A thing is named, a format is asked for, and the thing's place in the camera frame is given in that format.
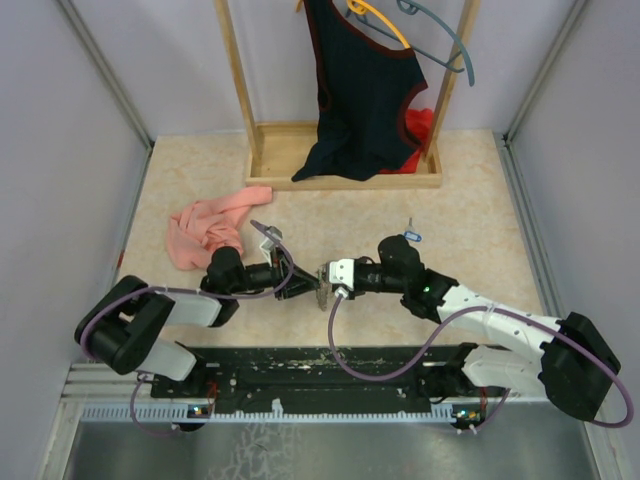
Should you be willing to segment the large keyring with small rings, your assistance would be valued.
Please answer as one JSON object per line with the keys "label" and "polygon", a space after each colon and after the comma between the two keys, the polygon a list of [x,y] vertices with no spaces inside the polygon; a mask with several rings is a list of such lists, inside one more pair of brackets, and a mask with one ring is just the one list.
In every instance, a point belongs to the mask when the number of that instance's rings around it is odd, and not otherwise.
{"label": "large keyring with small rings", "polygon": [[321,311],[326,312],[328,309],[329,297],[331,296],[333,286],[329,281],[329,264],[321,265],[317,270],[318,287],[316,289],[316,299],[318,307]]}

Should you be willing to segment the blue tagged key bunch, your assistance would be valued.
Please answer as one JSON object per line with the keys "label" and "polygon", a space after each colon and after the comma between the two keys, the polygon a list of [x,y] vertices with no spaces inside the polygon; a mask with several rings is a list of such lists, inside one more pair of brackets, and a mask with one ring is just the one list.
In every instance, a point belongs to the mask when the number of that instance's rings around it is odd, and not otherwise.
{"label": "blue tagged key bunch", "polygon": [[419,234],[414,226],[413,226],[413,218],[410,217],[407,223],[407,226],[405,227],[403,236],[405,237],[406,240],[414,242],[414,243],[420,243],[423,240],[423,237],[421,234]]}

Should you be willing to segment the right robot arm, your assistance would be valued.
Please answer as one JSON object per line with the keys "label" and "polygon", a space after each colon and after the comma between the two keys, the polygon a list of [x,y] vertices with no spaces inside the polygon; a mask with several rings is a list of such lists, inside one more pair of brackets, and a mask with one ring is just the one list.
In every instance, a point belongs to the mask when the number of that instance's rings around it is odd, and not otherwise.
{"label": "right robot arm", "polygon": [[378,246],[380,260],[341,260],[335,281],[349,291],[394,293],[412,315],[484,336],[490,346],[471,348],[446,372],[461,396],[478,387],[545,395],[563,413],[592,422],[621,364],[594,323],[528,314],[493,302],[457,280],[429,269],[401,235]]}

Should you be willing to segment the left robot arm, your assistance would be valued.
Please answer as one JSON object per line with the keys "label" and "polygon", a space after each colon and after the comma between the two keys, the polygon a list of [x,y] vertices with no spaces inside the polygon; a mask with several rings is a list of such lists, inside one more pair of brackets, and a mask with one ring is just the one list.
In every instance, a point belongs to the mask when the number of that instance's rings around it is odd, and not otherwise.
{"label": "left robot arm", "polygon": [[318,278],[297,266],[282,247],[265,263],[244,265],[232,247],[216,250],[200,289],[153,289],[135,275],[122,278],[80,321],[74,340],[86,356],[120,375],[133,371],[172,379],[176,389],[194,397],[208,384],[208,373],[179,343],[159,338],[167,326],[219,328],[242,299],[274,296],[285,300],[319,289]]}

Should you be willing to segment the pink cloth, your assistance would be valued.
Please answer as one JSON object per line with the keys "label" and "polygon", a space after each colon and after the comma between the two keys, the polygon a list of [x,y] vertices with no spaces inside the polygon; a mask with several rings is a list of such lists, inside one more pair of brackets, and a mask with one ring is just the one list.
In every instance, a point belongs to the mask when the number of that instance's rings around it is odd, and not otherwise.
{"label": "pink cloth", "polygon": [[212,254],[232,247],[243,254],[239,229],[250,210],[273,200],[267,186],[250,186],[210,200],[198,200],[170,215],[166,250],[178,270],[206,269]]}

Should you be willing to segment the wooden clothes rack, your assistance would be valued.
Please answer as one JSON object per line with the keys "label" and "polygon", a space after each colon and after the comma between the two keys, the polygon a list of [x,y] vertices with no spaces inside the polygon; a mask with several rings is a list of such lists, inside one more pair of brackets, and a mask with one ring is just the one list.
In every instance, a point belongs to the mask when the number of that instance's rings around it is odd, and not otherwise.
{"label": "wooden clothes rack", "polygon": [[427,134],[411,129],[412,101],[427,88],[412,47],[392,23],[383,33],[392,50],[348,22],[331,1],[301,1],[313,48],[318,118],[314,122],[256,122],[230,6],[214,4],[249,141],[246,184],[274,190],[437,188],[437,142],[456,80],[476,77],[467,49],[479,2],[465,2],[457,28],[441,28],[452,48]]}

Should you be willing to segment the red cloth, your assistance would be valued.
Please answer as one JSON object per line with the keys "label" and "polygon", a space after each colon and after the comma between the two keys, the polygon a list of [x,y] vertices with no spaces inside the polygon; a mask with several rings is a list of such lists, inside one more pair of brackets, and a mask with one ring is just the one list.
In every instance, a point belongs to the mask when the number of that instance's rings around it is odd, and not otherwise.
{"label": "red cloth", "polygon": [[420,141],[420,148],[409,157],[400,169],[383,169],[380,171],[381,174],[413,174],[417,171],[421,155],[425,151],[426,140],[432,126],[433,117],[434,112],[429,108],[422,110],[409,108],[407,110],[405,115],[406,126],[408,131]]}

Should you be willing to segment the dark navy tank top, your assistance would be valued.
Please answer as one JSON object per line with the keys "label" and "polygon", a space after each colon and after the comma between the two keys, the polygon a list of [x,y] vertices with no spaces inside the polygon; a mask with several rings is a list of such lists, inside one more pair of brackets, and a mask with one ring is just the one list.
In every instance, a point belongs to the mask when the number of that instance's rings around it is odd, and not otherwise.
{"label": "dark navy tank top", "polygon": [[414,51],[392,50],[356,28],[332,1],[306,1],[316,60],[317,141],[291,177],[366,181],[400,169],[420,148],[405,122],[412,100],[427,89]]}

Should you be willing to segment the yellow clothes hanger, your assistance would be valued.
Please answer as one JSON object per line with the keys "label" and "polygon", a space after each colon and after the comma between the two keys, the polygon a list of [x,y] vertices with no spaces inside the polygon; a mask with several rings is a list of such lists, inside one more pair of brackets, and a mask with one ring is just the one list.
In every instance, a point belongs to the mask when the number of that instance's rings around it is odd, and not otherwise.
{"label": "yellow clothes hanger", "polygon": [[389,33],[392,38],[397,40],[405,49],[410,47],[406,37],[400,32],[400,30],[377,8],[366,1],[348,0],[346,2],[347,12],[355,14],[364,19],[368,14],[376,17],[381,24],[384,25],[382,32]]}

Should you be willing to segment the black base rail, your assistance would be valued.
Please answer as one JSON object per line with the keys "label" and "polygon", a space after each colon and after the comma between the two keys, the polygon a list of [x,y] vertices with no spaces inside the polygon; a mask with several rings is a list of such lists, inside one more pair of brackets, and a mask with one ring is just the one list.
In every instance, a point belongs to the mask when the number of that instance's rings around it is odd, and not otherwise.
{"label": "black base rail", "polygon": [[327,347],[196,348],[196,366],[184,382],[157,375],[154,399],[209,399],[220,414],[428,413],[432,405],[479,390],[462,374],[470,347],[430,348],[409,371],[385,382],[348,374]]}

